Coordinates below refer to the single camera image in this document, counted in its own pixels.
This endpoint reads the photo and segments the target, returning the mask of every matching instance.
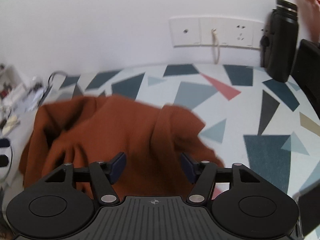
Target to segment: geometric patterned tablecloth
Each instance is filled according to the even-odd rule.
[[[320,180],[320,121],[291,76],[280,83],[263,68],[238,65],[135,67],[57,76],[44,102],[113,93],[187,107],[206,123],[199,137],[226,167],[243,163],[291,197]]]

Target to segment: white wall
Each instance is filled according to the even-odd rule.
[[[212,48],[173,48],[168,19],[265,20],[275,0],[0,0],[0,62],[25,75],[212,62]],[[300,37],[308,38],[305,28]],[[221,63],[258,65],[259,51],[223,48]]]

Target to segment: electrical outlet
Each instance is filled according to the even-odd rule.
[[[253,22],[239,19],[226,19],[226,37],[229,46],[252,48]]]
[[[169,25],[174,47],[200,45],[199,18],[171,18],[169,19]]]
[[[227,46],[228,42],[225,35],[226,18],[219,17],[201,17],[200,18],[200,34],[201,45],[213,45],[212,30],[216,30],[216,35],[220,46]]]
[[[265,33],[265,23],[263,22],[253,22],[253,40],[252,47],[260,49],[260,40]]]

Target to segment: silver screw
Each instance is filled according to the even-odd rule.
[[[201,196],[201,195],[191,195],[189,197],[189,200],[191,202],[194,202],[194,203],[200,203],[202,201],[204,201],[204,196]]]
[[[117,200],[117,197],[114,195],[104,195],[101,197],[101,201],[105,203],[112,203]]]

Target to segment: orange object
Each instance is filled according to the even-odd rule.
[[[121,96],[78,97],[41,106],[20,160],[28,187],[62,163],[76,168],[109,161],[125,152],[127,165],[113,185],[126,195],[182,195],[192,185],[180,167],[180,153],[223,167],[213,150],[198,138],[204,124],[178,106],[158,109]],[[77,189],[92,197],[88,183]]]

